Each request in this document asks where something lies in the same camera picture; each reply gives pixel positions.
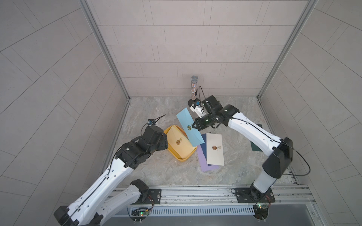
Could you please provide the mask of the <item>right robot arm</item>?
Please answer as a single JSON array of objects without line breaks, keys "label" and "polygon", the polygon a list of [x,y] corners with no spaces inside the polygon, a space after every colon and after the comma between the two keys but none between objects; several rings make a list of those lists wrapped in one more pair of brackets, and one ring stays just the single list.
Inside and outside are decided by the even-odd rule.
[{"label": "right robot arm", "polygon": [[268,156],[262,165],[262,172],[250,186],[250,194],[255,200],[265,195],[292,163],[292,140],[287,137],[282,139],[265,131],[233,105],[223,107],[214,96],[203,101],[190,99],[188,105],[198,115],[190,127],[201,131],[223,124],[248,138]]}]

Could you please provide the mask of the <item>light blue envelope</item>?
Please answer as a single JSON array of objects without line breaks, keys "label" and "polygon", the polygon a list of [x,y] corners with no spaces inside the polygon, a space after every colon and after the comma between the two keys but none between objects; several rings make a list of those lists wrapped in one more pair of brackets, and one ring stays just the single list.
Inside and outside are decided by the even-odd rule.
[{"label": "light blue envelope", "polygon": [[187,108],[184,108],[176,116],[193,147],[197,147],[205,142],[201,133],[192,127],[194,120]]}]

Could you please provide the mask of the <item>white envelope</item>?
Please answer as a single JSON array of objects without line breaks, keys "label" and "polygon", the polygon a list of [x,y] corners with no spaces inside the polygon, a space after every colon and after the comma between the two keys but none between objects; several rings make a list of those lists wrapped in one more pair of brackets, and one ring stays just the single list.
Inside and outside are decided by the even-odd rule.
[{"label": "white envelope", "polygon": [[209,165],[224,166],[222,136],[220,134],[206,134],[206,162]]}]

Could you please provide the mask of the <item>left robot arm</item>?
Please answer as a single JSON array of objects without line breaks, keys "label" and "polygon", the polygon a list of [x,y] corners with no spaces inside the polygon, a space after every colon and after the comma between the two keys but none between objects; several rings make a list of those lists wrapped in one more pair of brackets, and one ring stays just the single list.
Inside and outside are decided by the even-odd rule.
[{"label": "left robot arm", "polygon": [[114,189],[156,151],[168,148],[167,135],[151,125],[143,135],[123,144],[110,165],[80,198],[69,206],[60,206],[54,217],[61,226],[102,226],[116,213],[136,202],[145,202],[149,187],[140,179],[109,198]]}]

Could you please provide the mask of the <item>purple envelope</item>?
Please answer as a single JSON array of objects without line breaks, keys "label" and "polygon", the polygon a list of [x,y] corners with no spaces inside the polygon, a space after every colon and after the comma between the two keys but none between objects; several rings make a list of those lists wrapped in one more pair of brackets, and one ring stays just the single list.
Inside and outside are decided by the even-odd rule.
[{"label": "purple envelope", "polygon": [[197,146],[197,155],[198,155],[198,159],[199,159],[199,164],[200,164],[200,167],[201,167],[201,171],[202,172],[207,172],[207,171],[211,171],[211,170],[218,170],[220,168],[220,166],[218,165],[208,165],[207,162],[206,162],[206,158],[203,154],[203,151],[202,151],[202,148],[201,146]]}]

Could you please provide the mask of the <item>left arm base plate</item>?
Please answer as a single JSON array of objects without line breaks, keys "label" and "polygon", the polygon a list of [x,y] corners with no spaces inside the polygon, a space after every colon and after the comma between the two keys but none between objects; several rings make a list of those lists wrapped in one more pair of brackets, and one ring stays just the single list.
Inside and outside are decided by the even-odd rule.
[{"label": "left arm base plate", "polygon": [[141,193],[139,199],[134,203],[134,205],[160,204],[161,195],[161,189],[149,189],[147,194]]}]

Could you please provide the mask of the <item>navy blue envelope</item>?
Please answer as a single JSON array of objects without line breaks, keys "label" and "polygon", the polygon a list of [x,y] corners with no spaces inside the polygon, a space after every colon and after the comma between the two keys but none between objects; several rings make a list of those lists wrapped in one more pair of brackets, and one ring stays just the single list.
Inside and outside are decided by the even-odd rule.
[{"label": "navy blue envelope", "polygon": [[205,159],[207,159],[207,151],[206,151],[206,134],[202,134],[202,138],[204,140],[204,143],[201,144],[201,148],[202,148],[202,152],[203,152],[203,155],[205,157]]}]

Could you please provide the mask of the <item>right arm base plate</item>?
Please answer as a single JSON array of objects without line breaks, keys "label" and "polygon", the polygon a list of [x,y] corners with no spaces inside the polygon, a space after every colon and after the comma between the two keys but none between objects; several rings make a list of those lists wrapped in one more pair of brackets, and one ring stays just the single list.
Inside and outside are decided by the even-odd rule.
[{"label": "right arm base plate", "polygon": [[256,188],[237,187],[232,189],[238,203],[274,203],[275,197],[271,188],[265,193],[260,193]]}]

